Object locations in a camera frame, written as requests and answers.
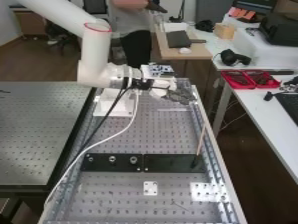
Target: keyboard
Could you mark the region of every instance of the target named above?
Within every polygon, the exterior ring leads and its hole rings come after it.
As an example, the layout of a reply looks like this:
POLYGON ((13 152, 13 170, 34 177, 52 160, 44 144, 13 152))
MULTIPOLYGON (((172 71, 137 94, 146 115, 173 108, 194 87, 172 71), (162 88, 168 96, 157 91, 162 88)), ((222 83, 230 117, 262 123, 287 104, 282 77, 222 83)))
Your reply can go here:
POLYGON ((298 94, 277 94, 275 95, 287 114, 298 125, 298 94))

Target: black chair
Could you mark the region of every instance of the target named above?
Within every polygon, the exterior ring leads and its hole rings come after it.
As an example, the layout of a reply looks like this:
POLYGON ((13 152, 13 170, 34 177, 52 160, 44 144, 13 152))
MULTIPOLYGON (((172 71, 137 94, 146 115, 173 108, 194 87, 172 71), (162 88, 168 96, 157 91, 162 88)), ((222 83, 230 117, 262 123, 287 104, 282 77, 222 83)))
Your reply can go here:
POLYGON ((84 10, 89 14, 106 14, 108 5, 106 0, 84 0, 84 10))
POLYGON ((50 38, 54 38, 54 40, 57 40, 57 43, 53 44, 50 47, 57 46, 61 55, 64 55, 64 48, 68 44, 73 45, 78 52, 81 52, 77 36, 69 33, 62 27, 56 25, 49 20, 46 20, 45 33, 50 38))

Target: computer monitor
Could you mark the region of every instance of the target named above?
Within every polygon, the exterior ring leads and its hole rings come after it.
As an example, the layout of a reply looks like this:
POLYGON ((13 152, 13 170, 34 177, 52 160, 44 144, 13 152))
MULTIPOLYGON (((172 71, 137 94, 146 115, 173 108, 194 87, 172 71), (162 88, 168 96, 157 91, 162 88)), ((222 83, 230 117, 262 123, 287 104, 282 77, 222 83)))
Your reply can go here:
POLYGON ((267 14, 273 11, 277 0, 235 0, 233 6, 241 9, 267 14))

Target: black bag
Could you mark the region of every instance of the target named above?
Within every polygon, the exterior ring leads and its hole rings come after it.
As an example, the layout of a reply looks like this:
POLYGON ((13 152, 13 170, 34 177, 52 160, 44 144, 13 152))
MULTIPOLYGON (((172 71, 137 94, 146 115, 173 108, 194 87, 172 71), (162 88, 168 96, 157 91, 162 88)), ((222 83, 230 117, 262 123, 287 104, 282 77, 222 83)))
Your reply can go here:
POLYGON ((202 20, 201 22, 198 22, 195 24, 195 29, 211 33, 214 30, 214 24, 211 20, 202 20))

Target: wire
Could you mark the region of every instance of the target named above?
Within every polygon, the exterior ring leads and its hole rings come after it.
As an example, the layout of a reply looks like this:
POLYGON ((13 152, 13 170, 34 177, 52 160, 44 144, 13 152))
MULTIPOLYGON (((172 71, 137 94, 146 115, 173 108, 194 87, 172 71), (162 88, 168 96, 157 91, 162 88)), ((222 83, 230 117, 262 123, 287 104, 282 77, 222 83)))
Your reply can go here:
POLYGON ((85 148, 85 149, 80 152, 78 156, 76 157, 76 159, 73 160, 73 162, 72 162, 70 165, 68 166, 68 168, 66 168, 66 170, 65 170, 65 172, 64 172, 61 178, 58 179, 57 184, 54 185, 54 187, 53 187, 53 189, 52 189, 52 191, 50 191, 50 193, 49 193, 49 196, 48 196, 48 198, 46 198, 46 200, 45 200, 45 203, 44 203, 44 207, 45 207, 45 205, 48 204, 49 199, 52 198, 53 193, 54 193, 54 191, 56 191, 57 188, 58 188, 58 185, 61 184, 61 182, 62 182, 65 176, 68 175, 70 169, 72 169, 73 166, 76 165, 76 163, 77 163, 78 159, 82 157, 82 155, 84 155, 90 149, 93 149, 96 146, 101 145, 102 143, 105 143, 106 141, 109 141, 110 139, 113 139, 114 137, 117 137, 118 135, 121 135, 121 134, 130 128, 130 126, 132 126, 132 124, 133 124, 133 121, 134 121, 134 119, 136 119, 137 108, 138 108, 138 92, 134 92, 134 94, 136 94, 134 113, 133 113, 133 117, 132 117, 132 120, 130 120, 128 126, 126 126, 120 132, 117 132, 114 135, 112 135, 112 136, 108 137, 106 139, 101 140, 100 142, 97 142, 96 144, 93 144, 92 146, 89 146, 88 148, 85 148))
POLYGON ((69 164, 72 164, 72 162, 76 160, 77 155, 81 153, 81 151, 84 150, 84 148, 85 148, 85 147, 88 146, 88 144, 90 143, 90 140, 92 140, 92 138, 94 137, 94 134, 97 133, 98 129, 101 128, 101 126, 102 126, 105 120, 108 119, 108 117, 109 117, 109 115, 110 115, 110 113, 112 113, 112 111, 113 111, 113 109, 114 109, 114 107, 116 107, 116 105, 117 105, 120 99, 122 98, 124 94, 128 92, 129 89, 130 89, 130 88, 128 88, 128 89, 125 89, 125 90, 124 90, 124 89, 120 90, 118 95, 117 95, 117 97, 116 97, 116 99, 114 99, 114 102, 113 102, 113 104, 112 104, 112 106, 110 106, 110 108, 109 108, 109 111, 108 111, 106 114, 105 114, 105 117, 101 119, 100 124, 98 124, 97 127, 94 128, 94 130, 93 130, 93 132, 92 132, 89 138, 86 139, 84 145, 81 146, 81 148, 80 148, 80 150, 78 150, 78 152, 77 152, 77 154, 76 154, 76 156, 74 156, 74 158, 72 159, 72 161, 70 161, 69 164))
POLYGON ((238 121, 245 115, 246 115, 246 113, 243 113, 239 117, 237 117, 233 121, 230 121, 230 122, 225 125, 225 127, 221 129, 221 131, 222 131, 223 129, 226 129, 227 126, 229 126, 231 123, 234 123, 235 121, 238 121))

